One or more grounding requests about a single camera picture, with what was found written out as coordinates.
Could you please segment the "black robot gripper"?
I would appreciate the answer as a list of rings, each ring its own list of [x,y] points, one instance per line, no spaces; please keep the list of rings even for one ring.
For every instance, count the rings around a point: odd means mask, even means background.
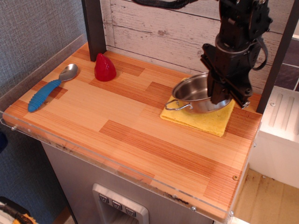
[[[201,61],[208,68],[207,93],[214,105],[234,99],[241,108],[249,106],[253,94],[249,72],[254,69],[261,46],[258,42],[243,49],[205,43]]]

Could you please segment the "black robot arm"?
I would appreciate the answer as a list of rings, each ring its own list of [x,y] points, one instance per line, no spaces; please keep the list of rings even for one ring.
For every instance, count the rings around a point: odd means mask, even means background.
[[[261,70],[268,60],[262,35],[273,22],[266,0],[221,0],[221,27],[215,45],[204,44],[201,61],[208,68],[207,94],[213,104],[234,99],[249,105],[253,94],[251,70]]]

